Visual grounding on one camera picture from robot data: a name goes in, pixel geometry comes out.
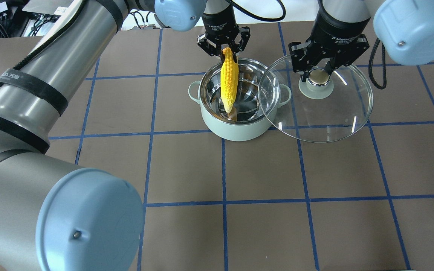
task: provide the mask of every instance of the corn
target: corn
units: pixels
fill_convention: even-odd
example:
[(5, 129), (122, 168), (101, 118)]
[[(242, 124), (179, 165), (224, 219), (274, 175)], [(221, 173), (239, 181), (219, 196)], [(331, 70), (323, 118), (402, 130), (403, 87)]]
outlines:
[(237, 96), (239, 65), (234, 62), (233, 53), (230, 48), (224, 48), (222, 53), (224, 54), (224, 63), (222, 63), (222, 69), (220, 70), (220, 96), (222, 97), (225, 111), (230, 113)]

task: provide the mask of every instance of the white cooking pot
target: white cooking pot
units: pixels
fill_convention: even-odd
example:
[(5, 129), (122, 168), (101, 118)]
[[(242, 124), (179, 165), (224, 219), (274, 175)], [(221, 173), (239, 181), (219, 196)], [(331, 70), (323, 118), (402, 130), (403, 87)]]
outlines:
[[(188, 96), (200, 105), (203, 121), (219, 137), (231, 141), (246, 141), (260, 136), (271, 126), (270, 121), (274, 120), (277, 108), (291, 100), (291, 90), (285, 84), (275, 84), (272, 90), (266, 91), (268, 95), (261, 95), (259, 100), (258, 84), (267, 67), (252, 59), (239, 58), (239, 84), (234, 102), (236, 115), (229, 119), (220, 97), (221, 67), (221, 63), (212, 66), (201, 81), (190, 84)], [(199, 86), (198, 98), (191, 94), (196, 86)], [(287, 98), (282, 102), (280, 88), (287, 91)]]

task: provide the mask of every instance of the table surface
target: table surface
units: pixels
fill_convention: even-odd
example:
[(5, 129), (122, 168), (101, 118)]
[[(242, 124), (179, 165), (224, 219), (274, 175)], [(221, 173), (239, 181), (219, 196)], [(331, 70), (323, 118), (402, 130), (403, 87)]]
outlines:
[[(241, 57), (270, 65), (312, 24), (251, 24)], [(219, 61), (200, 33), (119, 32), (50, 132), (49, 156), (139, 191), (145, 230), (130, 270), (434, 271), (434, 62), (388, 58), (388, 87), (373, 88), (370, 122), (348, 139), (270, 130), (231, 142), (187, 95)], [(0, 39), (0, 74), (38, 40)], [(365, 74), (369, 54), (355, 62)]]

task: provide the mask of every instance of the pot lid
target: pot lid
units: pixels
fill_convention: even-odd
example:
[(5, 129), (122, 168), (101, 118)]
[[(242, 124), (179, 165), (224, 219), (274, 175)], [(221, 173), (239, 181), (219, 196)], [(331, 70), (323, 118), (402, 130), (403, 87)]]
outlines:
[[(289, 55), (267, 69), (259, 83), (258, 98), (272, 125), (295, 139), (332, 142), (349, 137), (366, 124), (373, 94), (365, 76), (354, 65), (329, 75), (325, 65), (323, 60), (311, 69), (304, 82), (293, 72)], [(274, 99), (279, 100), (279, 106), (266, 110)]]

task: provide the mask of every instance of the toy corn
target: toy corn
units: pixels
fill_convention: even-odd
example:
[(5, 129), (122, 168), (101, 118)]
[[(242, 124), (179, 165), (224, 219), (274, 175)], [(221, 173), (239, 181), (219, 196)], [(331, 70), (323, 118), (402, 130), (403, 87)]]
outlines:
[(237, 83), (239, 82), (239, 65), (237, 57), (234, 57), (232, 50), (228, 47), (222, 50), (224, 62), (220, 70), (220, 96), (227, 113), (232, 111), (237, 96)]

